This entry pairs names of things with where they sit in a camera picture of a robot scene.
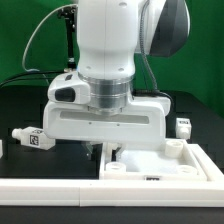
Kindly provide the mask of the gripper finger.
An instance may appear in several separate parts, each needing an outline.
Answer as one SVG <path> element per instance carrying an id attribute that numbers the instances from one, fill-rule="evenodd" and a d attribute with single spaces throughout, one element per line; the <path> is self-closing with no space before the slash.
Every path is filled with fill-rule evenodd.
<path id="1" fill-rule="evenodd" d="M 99 145 L 99 142 L 94 142 L 94 141 L 87 141 L 83 143 L 83 147 L 89 159 L 93 159 L 95 157 L 96 149 L 98 145 Z"/>
<path id="2" fill-rule="evenodd" d="M 120 154 L 122 153 L 122 145 L 118 144 L 113 150 L 112 150 L 112 156 L 111 160 L 116 161 L 119 157 Z"/>

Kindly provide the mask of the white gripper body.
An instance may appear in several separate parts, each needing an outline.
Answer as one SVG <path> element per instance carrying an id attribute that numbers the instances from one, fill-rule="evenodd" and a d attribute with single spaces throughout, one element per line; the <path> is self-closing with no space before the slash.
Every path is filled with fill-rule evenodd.
<path id="1" fill-rule="evenodd" d="M 165 141 L 166 97 L 135 97 L 116 115 L 98 115 L 84 105 L 49 101 L 43 129 L 49 138 L 124 144 L 160 144 Z"/>

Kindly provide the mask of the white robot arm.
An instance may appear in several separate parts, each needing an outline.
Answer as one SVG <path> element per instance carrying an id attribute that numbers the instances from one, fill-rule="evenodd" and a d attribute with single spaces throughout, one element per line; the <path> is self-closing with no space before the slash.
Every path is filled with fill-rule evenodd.
<path id="1" fill-rule="evenodd" d="M 165 142 L 171 101 L 134 96 L 134 55 L 169 57 L 190 30 L 185 0 L 79 0 L 78 66 L 48 89 L 43 129 L 53 139 L 155 149 Z"/>

